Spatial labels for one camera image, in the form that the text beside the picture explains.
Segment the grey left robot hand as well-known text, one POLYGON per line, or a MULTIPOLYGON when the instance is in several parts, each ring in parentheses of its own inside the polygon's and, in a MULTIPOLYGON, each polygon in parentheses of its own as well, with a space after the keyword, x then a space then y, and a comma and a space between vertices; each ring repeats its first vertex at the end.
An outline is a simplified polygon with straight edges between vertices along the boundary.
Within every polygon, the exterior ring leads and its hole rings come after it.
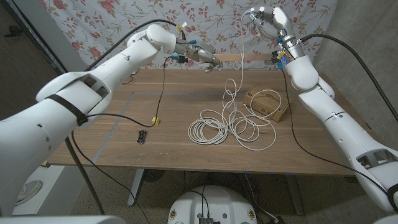
POLYGON ((222 71, 223 69, 223 62, 212 52, 209 45, 189 44, 187 48, 187 57, 198 62, 206 73, 210 73, 214 69, 218 71, 222 71))

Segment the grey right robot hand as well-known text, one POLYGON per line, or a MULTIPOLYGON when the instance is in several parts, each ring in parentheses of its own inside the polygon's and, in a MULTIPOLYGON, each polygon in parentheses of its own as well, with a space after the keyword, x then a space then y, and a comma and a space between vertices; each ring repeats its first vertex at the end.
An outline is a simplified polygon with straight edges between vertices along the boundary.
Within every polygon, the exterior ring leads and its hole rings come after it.
POLYGON ((253 28, 268 39, 277 39, 282 29, 286 35, 294 35, 292 20, 280 7, 252 7, 248 13, 253 28))

